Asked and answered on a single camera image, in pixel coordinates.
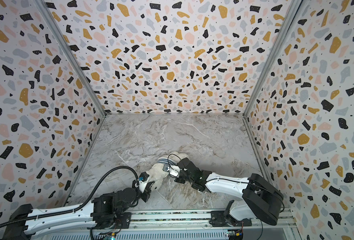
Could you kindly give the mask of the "white fluffy teddy bear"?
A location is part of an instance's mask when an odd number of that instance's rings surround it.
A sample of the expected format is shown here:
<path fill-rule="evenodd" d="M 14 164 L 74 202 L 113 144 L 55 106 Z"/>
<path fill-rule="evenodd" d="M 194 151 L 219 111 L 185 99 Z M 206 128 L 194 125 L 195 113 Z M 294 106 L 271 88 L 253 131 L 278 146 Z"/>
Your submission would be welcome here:
<path fill-rule="evenodd" d="M 178 152 L 171 152 L 170 154 L 164 156 L 171 156 L 171 155 L 177 156 L 178 158 L 180 158 L 180 160 L 184 158 L 188 158 L 187 154 L 178 153 Z M 163 167 L 164 164 L 160 164 L 156 162 L 149 170 L 145 171 L 150 175 L 148 179 L 148 183 L 154 182 L 154 185 L 152 186 L 152 191 L 159 188 L 166 177 L 170 177 L 167 172 L 163 171 Z"/>

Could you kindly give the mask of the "blue white striped knit sweater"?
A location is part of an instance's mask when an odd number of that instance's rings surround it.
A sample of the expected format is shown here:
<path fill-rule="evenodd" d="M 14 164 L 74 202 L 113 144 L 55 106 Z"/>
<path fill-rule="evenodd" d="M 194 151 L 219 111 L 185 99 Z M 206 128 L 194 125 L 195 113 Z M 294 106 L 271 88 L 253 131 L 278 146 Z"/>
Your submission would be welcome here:
<path fill-rule="evenodd" d="M 171 156 L 162 156 L 158 158 L 157 163 L 164 164 L 164 165 L 170 165 L 170 166 L 176 166 L 180 162 L 180 158 L 178 158 L 175 155 Z"/>

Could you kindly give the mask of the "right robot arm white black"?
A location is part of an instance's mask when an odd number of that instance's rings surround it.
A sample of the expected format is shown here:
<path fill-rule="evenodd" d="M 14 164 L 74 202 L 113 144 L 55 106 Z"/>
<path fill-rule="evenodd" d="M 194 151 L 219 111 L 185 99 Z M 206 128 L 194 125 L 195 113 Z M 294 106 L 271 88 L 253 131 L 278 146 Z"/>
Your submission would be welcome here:
<path fill-rule="evenodd" d="M 189 182 L 199 192 L 223 193 L 242 201 L 229 201 L 223 212 L 212 212 L 210 224 L 214 227 L 238 227 L 246 219 L 257 218 L 276 226 L 279 214 L 284 210 L 283 194 L 259 174 L 249 178 L 222 176 L 200 170 L 188 158 L 169 167 L 169 173 L 177 183 Z"/>

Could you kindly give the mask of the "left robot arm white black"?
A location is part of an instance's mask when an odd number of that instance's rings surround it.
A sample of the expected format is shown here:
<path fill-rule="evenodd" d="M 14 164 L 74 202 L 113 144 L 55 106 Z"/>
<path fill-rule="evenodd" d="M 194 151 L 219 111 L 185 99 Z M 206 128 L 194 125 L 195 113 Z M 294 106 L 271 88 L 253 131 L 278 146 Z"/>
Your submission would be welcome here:
<path fill-rule="evenodd" d="M 147 202 L 152 192 L 154 181 L 144 183 L 140 181 L 140 195 L 137 196 L 134 188 L 103 194 L 88 201 L 80 210 L 75 206 L 54 210 L 34 209 L 31 204 L 17 208 L 10 217 L 10 222 L 3 234 L 3 240 L 29 240 L 39 232 L 87 227 L 107 229 L 109 227 L 127 228 L 131 214 L 125 211 L 131 207 L 132 200 L 142 199 Z"/>

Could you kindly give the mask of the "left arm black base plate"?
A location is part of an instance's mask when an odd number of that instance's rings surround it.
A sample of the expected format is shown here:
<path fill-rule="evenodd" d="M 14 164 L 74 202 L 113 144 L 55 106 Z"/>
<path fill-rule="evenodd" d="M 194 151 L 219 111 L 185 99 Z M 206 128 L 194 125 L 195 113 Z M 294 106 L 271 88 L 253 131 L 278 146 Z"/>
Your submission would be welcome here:
<path fill-rule="evenodd" d="M 108 229 L 116 227 L 116 229 L 128 229 L 131 223 L 132 213 L 113 213 L 109 215 L 91 214 L 93 221 L 96 223 L 95 229 Z"/>

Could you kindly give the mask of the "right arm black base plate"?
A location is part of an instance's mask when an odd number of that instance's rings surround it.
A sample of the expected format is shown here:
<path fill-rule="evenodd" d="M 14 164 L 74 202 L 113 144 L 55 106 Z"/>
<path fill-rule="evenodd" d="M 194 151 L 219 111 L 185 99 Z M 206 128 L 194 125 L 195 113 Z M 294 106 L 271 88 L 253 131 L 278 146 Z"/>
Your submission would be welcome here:
<path fill-rule="evenodd" d="M 230 201 L 224 211 L 210 212 L 209 224 L 213 227 L 241 227 L 243 220 L 249 221 L 255 215 L 242 201 Z"/>

